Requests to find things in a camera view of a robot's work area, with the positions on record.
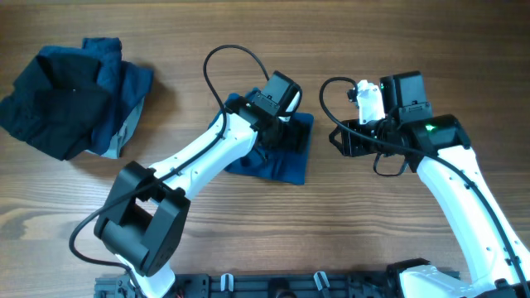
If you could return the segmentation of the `blue polo shirt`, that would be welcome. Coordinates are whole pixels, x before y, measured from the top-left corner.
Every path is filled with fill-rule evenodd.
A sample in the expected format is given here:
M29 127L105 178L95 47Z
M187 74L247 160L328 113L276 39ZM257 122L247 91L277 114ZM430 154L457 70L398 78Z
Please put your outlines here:
M309 125L309 138L303 152L268 150L258 147L258 134L248 126L247 121L236 113L229 113L225 107L228 100L237 97L245 97L250 101L251 96L258 90L261 89L253 89L244 96L240 94L228 96L224 102L227 116L224 136L215 144L214 155L207 160L214 161L220 171L224 170L232 174L255 176L293 185L304 185L314 117L309 113L298 113L297 111L289 118L279 117L283 122L294 117L296 120Z

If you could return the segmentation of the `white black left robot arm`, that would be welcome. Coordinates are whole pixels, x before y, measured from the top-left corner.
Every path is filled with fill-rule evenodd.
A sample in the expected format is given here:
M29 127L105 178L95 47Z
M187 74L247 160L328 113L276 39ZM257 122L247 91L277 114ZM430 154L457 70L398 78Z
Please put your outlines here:
M296 94L281 113L261 93L233 94L206 132L149 167L135 161L118 174L94 235L128 268L137 297L163 297L175 285L169 260L180 243L190 202L221 171L302 185L313 117Z

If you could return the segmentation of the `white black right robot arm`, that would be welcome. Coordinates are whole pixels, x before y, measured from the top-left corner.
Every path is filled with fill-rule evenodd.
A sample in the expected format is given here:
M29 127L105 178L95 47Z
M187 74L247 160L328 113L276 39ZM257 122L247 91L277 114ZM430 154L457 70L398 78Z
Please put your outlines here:
M388 267L388 289L397 297L527 297L529 251L497 204L456 117L447 114L408 123L380 119L338 122L356 156L402 155L440 205L470 273L469 282L415 259Z

